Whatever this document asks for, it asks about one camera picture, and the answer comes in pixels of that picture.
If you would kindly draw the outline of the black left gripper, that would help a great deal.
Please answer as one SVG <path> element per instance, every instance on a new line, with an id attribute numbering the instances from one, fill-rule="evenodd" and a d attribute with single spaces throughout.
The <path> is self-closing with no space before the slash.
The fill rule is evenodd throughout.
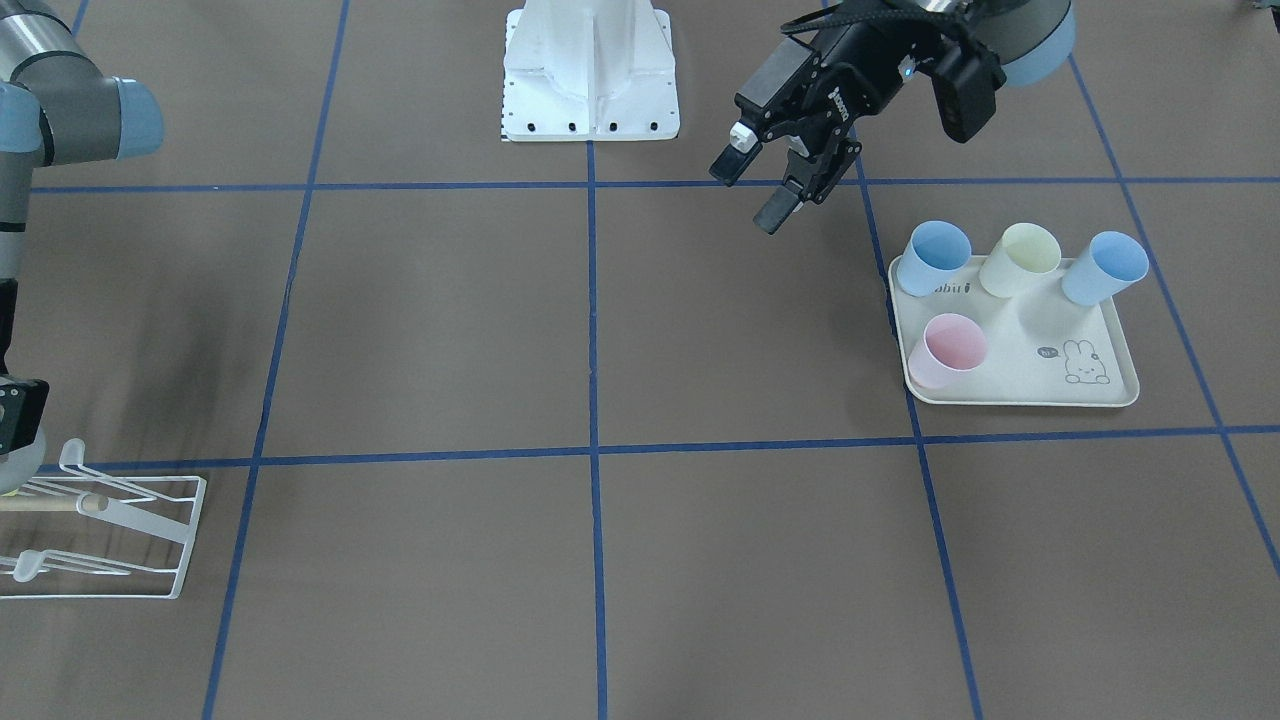
<path id="1" fill-rule="evenodd" d="M 733 187 L 765 143 L 791 140 L 797 165 L 753 218 L 776 234 L 809 200 L 799 181 L 841 181 L 860 152 L 854 123 L 883 111 L 905 70 L 927 73 L 961 37 L 954 12 L 818 10 L 791 20 L 736 92 L 740 118 L 710 177 Z"/>

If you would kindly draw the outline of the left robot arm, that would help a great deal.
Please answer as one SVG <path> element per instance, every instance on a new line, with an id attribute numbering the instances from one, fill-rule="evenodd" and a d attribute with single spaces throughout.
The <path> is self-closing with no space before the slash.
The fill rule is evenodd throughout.
<path id="1" fill-rule="evenodd" d="M 957 143 L 992 119 L 1009 86 L 1039 82 L 1073 53 L 1070 1 L 838 1 L 783 23 L 781 41 L 735 95 L 740 117 L 710 176 L 733 186 L 783 140 L 787 167 L 756 213 L 773 234 L 819 205 L 860 158 L 854 126 L 927 76 L 943 132 Z"/>

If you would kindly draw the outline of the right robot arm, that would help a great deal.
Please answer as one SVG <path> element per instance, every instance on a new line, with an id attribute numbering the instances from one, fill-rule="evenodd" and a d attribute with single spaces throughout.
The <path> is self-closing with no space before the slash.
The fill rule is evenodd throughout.
<path id="1" fill-rule="evenodd" d="M 156 152 L 165 140 L 154 92 L 108 76 L 45 1 L 1 8 L 1 354 L 12 347 L 29 196 L 38 168 Z"/>

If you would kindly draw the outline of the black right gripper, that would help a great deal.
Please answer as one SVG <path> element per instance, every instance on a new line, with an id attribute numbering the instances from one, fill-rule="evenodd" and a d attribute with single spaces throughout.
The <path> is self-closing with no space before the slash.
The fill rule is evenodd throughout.
<path id="1" fill-rule="evenodd" d="M 36 441 L 47 398 L 46 380 L 1 378 L 1 454 Z"/>

